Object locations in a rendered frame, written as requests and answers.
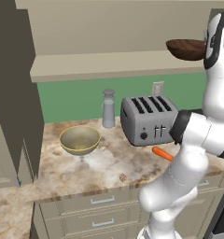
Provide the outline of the olive bowl with yellow rim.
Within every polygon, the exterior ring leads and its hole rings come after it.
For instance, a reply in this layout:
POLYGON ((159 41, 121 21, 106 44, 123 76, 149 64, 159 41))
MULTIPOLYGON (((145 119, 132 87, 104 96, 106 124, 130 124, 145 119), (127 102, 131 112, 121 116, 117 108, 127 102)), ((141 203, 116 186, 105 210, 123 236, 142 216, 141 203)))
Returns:
POLYGON ((88 125, 65 129, 60 135, 60 145, 68 153, 83 156, 93 152, 99 145, 101 134, 88 125))

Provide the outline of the orange carrot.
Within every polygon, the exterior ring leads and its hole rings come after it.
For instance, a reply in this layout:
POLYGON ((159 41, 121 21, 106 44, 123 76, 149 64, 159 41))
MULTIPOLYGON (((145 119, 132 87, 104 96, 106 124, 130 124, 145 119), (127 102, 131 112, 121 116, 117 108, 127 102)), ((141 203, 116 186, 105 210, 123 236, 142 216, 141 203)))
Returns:
POLYGON ((170 162, 174 159, 172 155, 170 155, 169 153, 158 147, 153 147, 152 152, 170 162))

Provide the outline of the dark brown wooden bowl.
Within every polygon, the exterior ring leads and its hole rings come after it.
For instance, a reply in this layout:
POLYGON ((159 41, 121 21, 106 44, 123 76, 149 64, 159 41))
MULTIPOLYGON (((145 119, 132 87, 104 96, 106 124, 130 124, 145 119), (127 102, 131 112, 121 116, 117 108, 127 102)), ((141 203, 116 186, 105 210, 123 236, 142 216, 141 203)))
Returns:
POLYGON ((166 47, 173 56, 184 61, 200 61, 205 54, 203 40, 171 39, 166 42, 166 47))

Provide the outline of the glass bottle with grey lid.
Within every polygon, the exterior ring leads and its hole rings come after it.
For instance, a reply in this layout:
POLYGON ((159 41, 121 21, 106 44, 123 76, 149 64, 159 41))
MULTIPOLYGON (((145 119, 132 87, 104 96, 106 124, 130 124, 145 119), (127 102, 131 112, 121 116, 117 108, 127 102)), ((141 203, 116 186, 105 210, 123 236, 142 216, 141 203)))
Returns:
POLYGON ((112 89, 103 90, 104 101, 102 103, 103 109, 103 121, 102 124, 105 128, 110 129, 115 126, 115 106, 114 106, 114 94, 112 89))

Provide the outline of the grey four-slot toaster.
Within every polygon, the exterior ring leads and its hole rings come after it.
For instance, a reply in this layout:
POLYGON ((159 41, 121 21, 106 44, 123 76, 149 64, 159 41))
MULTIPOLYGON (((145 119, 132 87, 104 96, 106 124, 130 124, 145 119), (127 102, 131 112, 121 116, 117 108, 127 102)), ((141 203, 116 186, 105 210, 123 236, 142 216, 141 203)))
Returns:
POLYGON ((120 124, 129 142, 137 147, 166 144, 178 113, 163 95, 125 97, 120 108, 120 124))

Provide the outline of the beige drawer front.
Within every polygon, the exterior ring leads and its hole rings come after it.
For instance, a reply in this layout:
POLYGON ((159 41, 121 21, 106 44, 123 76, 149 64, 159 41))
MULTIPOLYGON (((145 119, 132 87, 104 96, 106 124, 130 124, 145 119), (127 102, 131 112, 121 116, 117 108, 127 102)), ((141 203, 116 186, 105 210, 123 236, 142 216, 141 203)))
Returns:
POLYGON ((138 204, 126 204, 125 206, 100 209, 90 213, 67 215, 46 220, 49 239, 64 239, 69 236, 79 235, 83 232, 95 232, 96 230, 111 229, 116 226, 124 226, 137 223, 140 219, 141 209, 138 204), (93 228, 91 223, 99 223, 114 219, 114 224, 99 228, 93 228))
POLYGON ((125 188, 123 190, 112 189, 98 194, 78 194, 71 197, 63 197, 59 201, 42 203, 40 205, 45 219, 53 219, 70 214, 89 212, 101 208, 109 208, 121 204, 128 204, 137 200, 138 189, 125 188), (94 201, 110 198, 115 196, 115 202, 106 204, 91 204, 91 199, 94 201))
POLYGON ((66 239, 136 239, 144 225, 133 225, 131 227, 116 229, 105 232, 94 232, 67 237, 66 239))
POLYGON ((217 174, 217 175, 213 175, 213 176, 205 176, 201 182, 203 182, 204 180, 207 180, 209 182, 209 186, 197 187, 198 188, 198 196, 197 196, 196 200, 197 201, 212 201, 213 198, 219 192, 219 190, 222 188, 223 179, 224 179, 223 174, 217 174))

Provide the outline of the tall brown cupboard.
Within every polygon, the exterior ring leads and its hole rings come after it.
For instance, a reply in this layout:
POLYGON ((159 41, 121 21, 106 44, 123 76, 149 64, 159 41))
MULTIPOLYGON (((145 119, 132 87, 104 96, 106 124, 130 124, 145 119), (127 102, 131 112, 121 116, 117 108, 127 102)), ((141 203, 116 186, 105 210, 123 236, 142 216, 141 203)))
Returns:
POLYGON ((38 178, 44 120, 30 77, 34 59, 28 11, 0 0, 0 188, 38 178))

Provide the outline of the white wall socket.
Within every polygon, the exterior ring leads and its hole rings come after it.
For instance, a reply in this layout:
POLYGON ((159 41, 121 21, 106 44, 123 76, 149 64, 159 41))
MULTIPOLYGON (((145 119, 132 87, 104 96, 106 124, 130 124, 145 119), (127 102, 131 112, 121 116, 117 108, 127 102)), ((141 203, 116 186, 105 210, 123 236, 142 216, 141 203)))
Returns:
POLYGON ((163 94, 163 88, 164 88, 164 82, 154 82, 152 86, 152 94, 153 95, 162 95, 163 94))

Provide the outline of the beige wall cupboard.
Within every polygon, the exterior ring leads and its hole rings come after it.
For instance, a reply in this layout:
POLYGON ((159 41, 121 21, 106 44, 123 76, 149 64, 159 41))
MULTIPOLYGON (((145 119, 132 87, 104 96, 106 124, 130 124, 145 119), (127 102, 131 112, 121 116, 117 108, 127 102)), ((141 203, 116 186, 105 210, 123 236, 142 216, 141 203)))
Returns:
POLYGON ((33 82, 201 72, 169 39, 202 39, 224 0, 15 0, 29 14, 33 82))

